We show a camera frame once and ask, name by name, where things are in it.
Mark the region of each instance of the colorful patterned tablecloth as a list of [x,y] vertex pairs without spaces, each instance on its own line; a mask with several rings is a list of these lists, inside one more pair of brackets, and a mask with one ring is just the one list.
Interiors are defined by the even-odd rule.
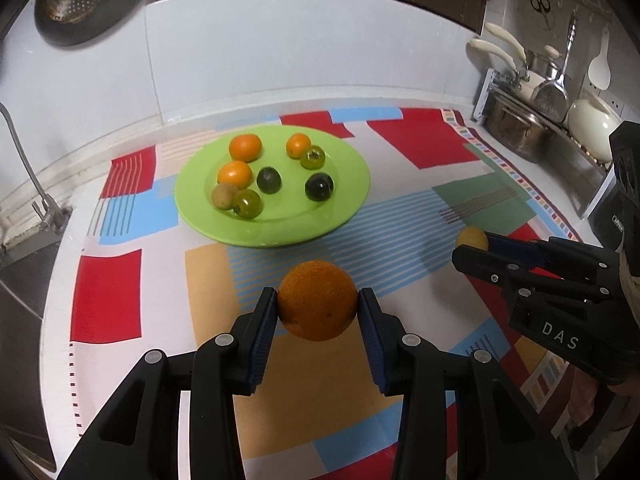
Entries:
[[[507,327],[499,290],[453,268],[466,225],[519,239],[578,239],[548,200],[485,145],[459,113],[423,108],[345,108],[266,118],[340,137],[367,161],[365,205],[317,240],[239,248],[194,232],[178,216],[180,168],[221,125],[113,161],[86,235],[69,339],[69,383],[78,435],[151,348],[195,350],[250,311],[264,286],[321,258],[371,286],[382,308],[440,349],[491,352],[552,428],[566,405],[567,364]],[[311,343],[276,329],[264,383],[234,400],[249,480],[388,479],[401,398],[371,381],[357,324]],[[447,395],[447,473],[456,477],[455,399]],[[186,430],[180,476],[188,478]]]

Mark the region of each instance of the plate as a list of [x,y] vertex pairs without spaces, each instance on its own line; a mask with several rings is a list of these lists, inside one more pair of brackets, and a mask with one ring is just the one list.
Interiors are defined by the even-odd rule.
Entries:
[[[217,185],[218,170],[232,160],[229,142],[249,133],[262,141],[262,155],[249,163],[254,174],[249,189],[260,194],[263,208],[255,219],[242,220],[232,211],[216,209],[211,192]],[[287,140],[295,133],[307,134],[324,150],[326,161],[321,170],[306,170],[299,160],[287,156]],[[255,183],[265,166],[273,166],[282,178],[282,188],[272,195],[261,192]],[[306,180],[319,171],[331,176],[335,186],[325,202],[313,202],[305,194]],[[193,155],[178,175],[175,203],[188,225],[219,242],[283,246],[311,240],[344,224],[362,206],[369,183],[367,163],[348,142],[312,128],[265,125],[226,134]]]

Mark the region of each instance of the green fruit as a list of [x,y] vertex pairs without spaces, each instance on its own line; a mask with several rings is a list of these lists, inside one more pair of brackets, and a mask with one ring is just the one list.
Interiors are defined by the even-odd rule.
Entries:
[[311,145],[300,155],[300,164],[308,170],[319,170],[324,166],[325,158],[320,146]]
[[262,168],[258,173],[258,178],[256,178],[255,182],[260,191],[267,195],[279,192],[282,187],[280,174],[271,166]]
[[211,193],[211,201],[218,209],[226,211],[231,209],[234,197],[238,191],[238,186],[234,186],[233,184],[218,184]]
[[262,200],[253,189],[243,189],[236,193],[231,209],[240,218],[251,220],[262,211]]
[[334,192],[334,181],[326,173],[314,173],[305,183],[305,193],[310,200],[324,202]]

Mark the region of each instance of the faucet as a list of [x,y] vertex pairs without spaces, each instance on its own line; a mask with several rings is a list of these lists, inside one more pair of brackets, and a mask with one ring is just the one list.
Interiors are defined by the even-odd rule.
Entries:
[[41,230],[49,230],[53,229],[55,232],[61,232],[66,227],[66,223],[69,220],[70,211],[67,209],[61,209],[60,206],[56,203],[53,197],[44,191],[42,184],[38,180],[38,177],[33,171],[31,164],[27,160],[27,156],[24,153],[22,145],[20,143],[20,139],[18,138],[18,133],[15,131],[14,122],[11,118],[11,114],[9,110],[0,102],[0,113],[4,116],[4,120],[6,121],[7,126],[9,127],[9,132],[11,133],[11,138],[14,140],[15,149],[18,150],[18,155],[20,155],[20,160],[24,165],[24,168],[27,170],[29,174],[29,178],[33,182],[38,194],[42,198],[42,208],[44,209],[44,213],[41,211],[38,203],[34,200],[31,203],[33,210],[40,217],[40,229]]

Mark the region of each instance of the screw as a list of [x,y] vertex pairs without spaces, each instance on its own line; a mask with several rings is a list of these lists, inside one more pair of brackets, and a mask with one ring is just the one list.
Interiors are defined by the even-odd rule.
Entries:
[[402,336],[402,342],[407,346],[418,346],[421,342],[421,339],[419,335],[405,334]]
[[233,341],[234,337],[231,334],[220,334],[215,339],[218,346],[229,346]]
[[162,352],[159,350],[150,350],[145,354],[145,361],[150,365],[156,364],[162,359]]
[[474,359],[481,363],[488,363],[491,360],[491,354],[486,350],[476,350],[474,352]]

